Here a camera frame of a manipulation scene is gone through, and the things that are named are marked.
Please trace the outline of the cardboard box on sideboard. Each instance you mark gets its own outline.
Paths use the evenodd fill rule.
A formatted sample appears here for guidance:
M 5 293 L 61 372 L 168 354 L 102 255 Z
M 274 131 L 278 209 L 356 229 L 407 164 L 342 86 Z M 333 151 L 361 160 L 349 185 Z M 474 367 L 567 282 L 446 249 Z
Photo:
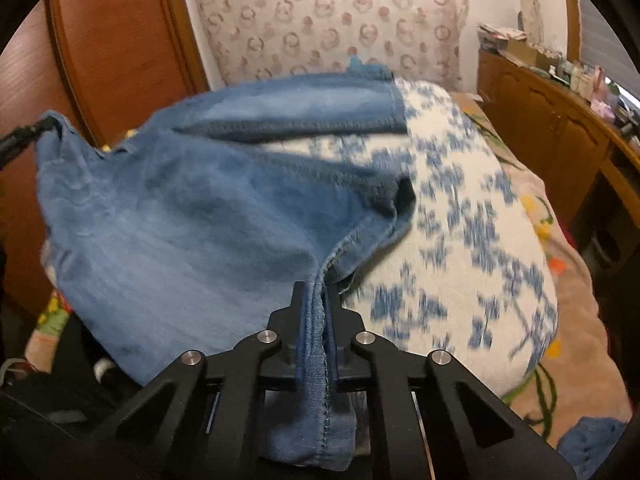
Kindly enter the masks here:
M 548 70 L 554 64 L 553 58 L 550 58 L 549 55 L 546 55 L 544 51 L 539 50 L 537 47 L 526 44 L 525 41 L 509 39 L 506 43 L 506 52 L 525 65 L 535 66 L 542 70 Z

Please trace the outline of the brown louvered wardrobe door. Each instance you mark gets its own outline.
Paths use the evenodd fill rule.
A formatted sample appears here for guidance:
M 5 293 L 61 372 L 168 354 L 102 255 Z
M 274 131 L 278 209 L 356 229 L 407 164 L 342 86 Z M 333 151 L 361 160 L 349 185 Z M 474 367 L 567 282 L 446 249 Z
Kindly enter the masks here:
M 56 110 L 102 148 L 207 88 L 186 0 L 38 0 L 1 55 L 1 132 Z

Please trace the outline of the long wooden sideboard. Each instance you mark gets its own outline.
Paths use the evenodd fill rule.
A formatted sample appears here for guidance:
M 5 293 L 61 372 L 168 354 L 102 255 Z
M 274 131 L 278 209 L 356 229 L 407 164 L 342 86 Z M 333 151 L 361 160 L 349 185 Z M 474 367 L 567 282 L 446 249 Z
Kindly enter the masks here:
M 544 181 L 578 248 L 605 276 L 639 265 L 639 157 L 560 84 L 497 53 L 478 54 L 477 91 L 498 135 Z

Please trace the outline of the blue garment pile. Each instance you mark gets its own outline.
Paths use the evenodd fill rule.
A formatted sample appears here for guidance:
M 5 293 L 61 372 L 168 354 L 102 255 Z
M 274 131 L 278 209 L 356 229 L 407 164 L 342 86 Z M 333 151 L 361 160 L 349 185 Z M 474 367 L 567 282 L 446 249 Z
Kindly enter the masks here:
M 573 467 L 577 479 L 589 479 L 611 453 L 626 426 L 626 422 L 612 417 L 582 417 L 559 440 L 556 450 Z

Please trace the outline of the patterned lace curtain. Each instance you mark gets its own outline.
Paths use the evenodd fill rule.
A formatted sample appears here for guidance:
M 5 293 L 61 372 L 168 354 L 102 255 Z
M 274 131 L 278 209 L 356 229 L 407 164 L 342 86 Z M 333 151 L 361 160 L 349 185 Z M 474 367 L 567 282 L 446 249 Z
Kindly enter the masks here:
M 225 84 L 342 72 L 356 56 L 405 79 L 461 86 L 470 0 L 196 0 Z

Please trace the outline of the grey window blind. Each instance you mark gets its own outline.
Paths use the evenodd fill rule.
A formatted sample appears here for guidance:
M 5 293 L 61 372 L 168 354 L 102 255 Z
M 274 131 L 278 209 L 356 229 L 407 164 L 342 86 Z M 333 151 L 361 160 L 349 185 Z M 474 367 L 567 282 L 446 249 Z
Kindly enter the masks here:
M 639 73 L 612 27 L 590 0 L 578 0 L 582 46 L 580 57 L 623 89 L 624 96 L 639 99 Z

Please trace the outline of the stack of papers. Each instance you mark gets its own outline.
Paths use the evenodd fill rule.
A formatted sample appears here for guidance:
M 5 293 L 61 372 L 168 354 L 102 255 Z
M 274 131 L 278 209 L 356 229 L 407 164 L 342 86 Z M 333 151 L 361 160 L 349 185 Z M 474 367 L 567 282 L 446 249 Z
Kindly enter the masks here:
M 477 24 L 477 37 L 480 47 L 487 51 L 506 50 L 510 40 L 525 41 L 527 39 L 526 32 L 522 30 L 488 23 Z

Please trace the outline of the colourful floral bed blanket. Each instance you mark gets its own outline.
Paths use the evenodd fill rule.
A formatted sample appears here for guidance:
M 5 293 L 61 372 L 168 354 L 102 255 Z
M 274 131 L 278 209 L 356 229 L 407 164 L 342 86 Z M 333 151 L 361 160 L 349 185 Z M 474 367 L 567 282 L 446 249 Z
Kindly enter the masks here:
M 55 131 L 60 130 L 63 122 L 68 122 L 70 124 L 70 122 L 63 116 L 56 116 L 55 119 Z M 370 136 L 370 134 L 325 134 L 324 136 Z M 301 138 L 288 140 L 303 140 L 310 138 L 318 138 L 318 136 L 302 136 Z M 539 243 L 544 250 L 544 255 L 546 256 L 548 268 L 552 277 L 552 283 L 555 288 L 556 305 L 558 306 L 558 327 L 556 328 L 556 333 L 552 341 L 548 345 L 547 349 L 544 350 L 544 354 L 553 347 L 555 341 L 558 339 L 563 326 L 565 326 L 567 322 L 567 315 L 570 312 L 575 312 L 577 314 L 580 325 L 582 327 L 585 327 L 587 331 L 587 344 L 584 348 L 582 348 L 582 353 L 586 356 L 594 356 L 595 354 L 600 353 L 604 343 L 604 333 L 602 325 L 598 322 L 596 317 L 597 307 L 593 301 L 593 296 L 591 295 L 590 281 L 582 260 L 580 260 L 578 258 L 578 255 L 575 254 L 574 249 L 571 248 L 569 244 L 567 244 L 562 232 L 555 225 L 552 211 L 542 201 L 538 194 L 539 184 L 536 178 L 531 174 L 526 174 L 523 177 L 518 177 L 511 168 L 506 166 L 506 162 L 502 157 L 498 155 L 496 149 L 488 142 L 487 144 L 489 145 L 491 151 L 493 151 L 497 156 L 502 169 L 506 172 L 506 175 L 508 176 L 514 187 L 516 195 L 520 199 L 520 202 L 525 209 L 527 217 L 529 218 L 530 222 L 532 222 L 532 226 L 538 237 Z M 113 148 L 96 149 L 101 152 L 109 152 Z M 408 231 L 405 232 L 405 234 L 401 238 L 398 238 L 398 240 L 401 240 L 408 233 Z M 346 294 L 349 291 L 350 286 L 352 286 L 352 283 L 354 282 L 358 271 L 367 266 L 369 262 L 372 261 L 380 252 L 392 247 L 393 244 L 398 242 L 398 240 L 395 240 L 392 244 L 379 250 L 370 260 L 368 260 L 366 263 L 363 263 L 363 265 L 360 266 L 360 268 L 347 280 L 338 283 L 326 282 L 326 284 L 324 284 L 323 286 L 322 292 L 324 291 L 326 286 L 333 284 L 337 286 L 338 290 L 341 292 L 345 299 Z M 46 248 L 44 248 L 44 262 L 52 272 L 55 287 L 58 288 L 58 286 L 56 286 L 54 270 L 49 262 L 48 238 Z M 333 373 L 331 370 L 331 356 L 328 341 L 329 335 L 328 330 L 326 329 L 326 348 L 328 349 L 329 353 L 328 369 L 330 373 L 330 383 L 335 390 Z M 527 382 L 527 379 L 535 374 L 537 364 L 535 365 L 533 370 L 525 376 L 524 380 L 518 386 L 505 394 L 499 394 L 499 396 L 505 396 L 506 394 L 515 391 L 519 386 L 524 385 Z M 348 396 L 350 402 L 352 402 L 352 407 L 355 410 L 357 428 L 354 454 L 356 454 L 363 450 L 364 446 L 366 445 L 367 439 L 367 426 L 363 419 L 362 396 L 360 396 L 359 394 L 344 394 L 344 396 Z M 267 402 L 265 406 L 265 416 L 262 420 L 262 426 L 265 430 L 265 437 L 268 428 Z

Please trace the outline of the blue denim jeans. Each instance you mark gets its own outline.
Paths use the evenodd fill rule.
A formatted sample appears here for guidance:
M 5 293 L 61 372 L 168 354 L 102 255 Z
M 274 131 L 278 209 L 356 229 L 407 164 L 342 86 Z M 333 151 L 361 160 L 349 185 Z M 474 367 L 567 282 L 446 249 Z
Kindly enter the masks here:
M 56 286 L 145 385 L 183 351 L 218 353 L 258 332 L 303 283 L 298 385 L 268 399 L 264 450 L 279 462 L 342 471 L 357 423 L 330 383 L 322 289 L 401 238 L 416 199 L 399 170 L 271 143 L 406 130 L 392 73 L 359 62 L 194 96 L 109 152 L 63 122 L 36 145 Z

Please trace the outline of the white blue floral quilt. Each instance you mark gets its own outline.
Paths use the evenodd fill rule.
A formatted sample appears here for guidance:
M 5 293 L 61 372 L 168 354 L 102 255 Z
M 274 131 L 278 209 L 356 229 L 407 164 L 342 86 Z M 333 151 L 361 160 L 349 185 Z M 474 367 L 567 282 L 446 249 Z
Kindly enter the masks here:
M 453 354 L 494 393 L 530 373 L 558 327 L 544 250 L 478 129 L 443 88 L 401 81 L 403 134 L 318 136 L 273 148 L 405 174 L 408 233 L 360 269 L 345 297 L 397 347 Z

